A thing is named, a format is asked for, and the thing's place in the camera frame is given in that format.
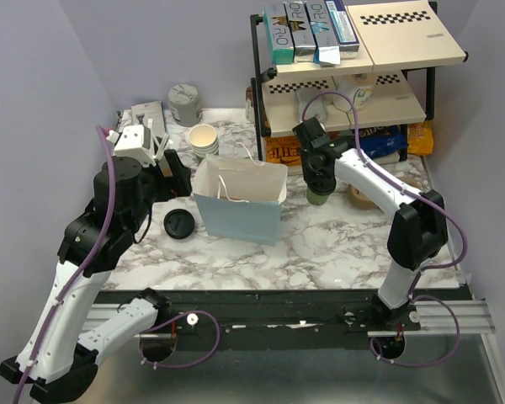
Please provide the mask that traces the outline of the green paper coffee cup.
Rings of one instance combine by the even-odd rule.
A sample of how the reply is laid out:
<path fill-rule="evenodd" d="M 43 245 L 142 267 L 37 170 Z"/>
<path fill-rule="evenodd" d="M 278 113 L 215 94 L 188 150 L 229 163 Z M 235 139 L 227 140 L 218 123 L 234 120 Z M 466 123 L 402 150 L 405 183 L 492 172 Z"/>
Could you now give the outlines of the green paper coffee cup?
<path fill-rule="evenodd" d="M 324 205 L 329 198 L 329 194 L 317 194 L 311 188 L 306 190 L 306 199 L 309 204 L 314 206 Z"/>

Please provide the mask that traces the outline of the blue white paper bag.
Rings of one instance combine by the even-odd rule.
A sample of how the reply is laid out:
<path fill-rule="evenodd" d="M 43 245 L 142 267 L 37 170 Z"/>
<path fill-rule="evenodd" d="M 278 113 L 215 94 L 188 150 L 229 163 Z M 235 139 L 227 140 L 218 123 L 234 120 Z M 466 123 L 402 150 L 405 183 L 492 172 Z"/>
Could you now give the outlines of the blue white paper bag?
<path fill-rule="evenodd" d="M 252 157 L 206 156 L 193 180 L 194 201 L 210 236 L 273 246 L 279 238 L 288 168 Z M 226 196 L 262 200 L 235 203 Z"/>

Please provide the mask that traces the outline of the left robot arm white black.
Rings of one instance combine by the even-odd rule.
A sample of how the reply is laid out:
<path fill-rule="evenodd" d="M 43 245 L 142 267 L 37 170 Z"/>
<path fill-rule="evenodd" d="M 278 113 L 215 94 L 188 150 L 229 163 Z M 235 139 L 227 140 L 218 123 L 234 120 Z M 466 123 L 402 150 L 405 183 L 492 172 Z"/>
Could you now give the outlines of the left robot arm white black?
<path fill-rule="evenodd" d="M 168 176 L 158 165 L 143 167 L 133 157 L 108 156 L 93 179 L 93 198 L 67 226 L 36 328 L 22 352 L 0 364 L 0 375 L 10 383 L 32 385 L 34 401 L 77 400 L 115 350 L 139 332 L 161 332 L 168 326 L 168 300 L 146 289 L 91 332 L 82 329 L 110 273 L 152 216 L 152 206 L 192 192 L 191 171 L 177 152 L 166 150 L 163 158 Z"/>

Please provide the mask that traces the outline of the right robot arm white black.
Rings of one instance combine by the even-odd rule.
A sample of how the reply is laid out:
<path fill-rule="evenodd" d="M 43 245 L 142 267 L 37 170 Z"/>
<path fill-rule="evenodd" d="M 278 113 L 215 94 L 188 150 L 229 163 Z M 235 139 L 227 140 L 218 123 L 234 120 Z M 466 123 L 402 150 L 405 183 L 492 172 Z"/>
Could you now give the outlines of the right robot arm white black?
<path fill-rule="evenodd" d="M 387 250 L 391 266 L 376 292 L 370 309 L 372 323 L 382 330 L 401 320 L 401 309 L 424 268 L 448 241 L 445 217 L 436 208 L 444 207 L 436 191 L 424 193 L 360 156 L 352 136 L 330 138 L 316 118 L 294 127 L 300 143 L 306 198 L 312 205 L 323 205 L 340 179 L 354 186 L 391 219 Z"/>

